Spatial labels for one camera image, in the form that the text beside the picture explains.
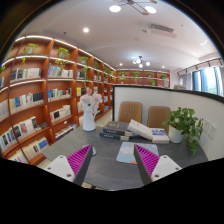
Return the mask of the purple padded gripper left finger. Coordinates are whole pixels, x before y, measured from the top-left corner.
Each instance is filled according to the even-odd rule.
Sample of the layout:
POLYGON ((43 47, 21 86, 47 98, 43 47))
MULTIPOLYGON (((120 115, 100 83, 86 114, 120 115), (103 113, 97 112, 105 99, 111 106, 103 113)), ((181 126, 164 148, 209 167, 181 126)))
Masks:
POLYGON ((81 186, 92 156, 93 147, 86 145, 69 156, 59 155, 45 168, 45 171, 81 186))

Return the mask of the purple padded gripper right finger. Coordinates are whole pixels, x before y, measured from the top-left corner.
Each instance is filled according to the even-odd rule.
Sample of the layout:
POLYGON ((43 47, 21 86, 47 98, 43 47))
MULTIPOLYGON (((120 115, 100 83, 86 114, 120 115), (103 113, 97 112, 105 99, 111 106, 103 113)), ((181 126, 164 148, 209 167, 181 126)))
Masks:
POLYGON ((144 185, 181 170, 168 155, 158 156, 138 144, 134 145, 134 156, 144 185))

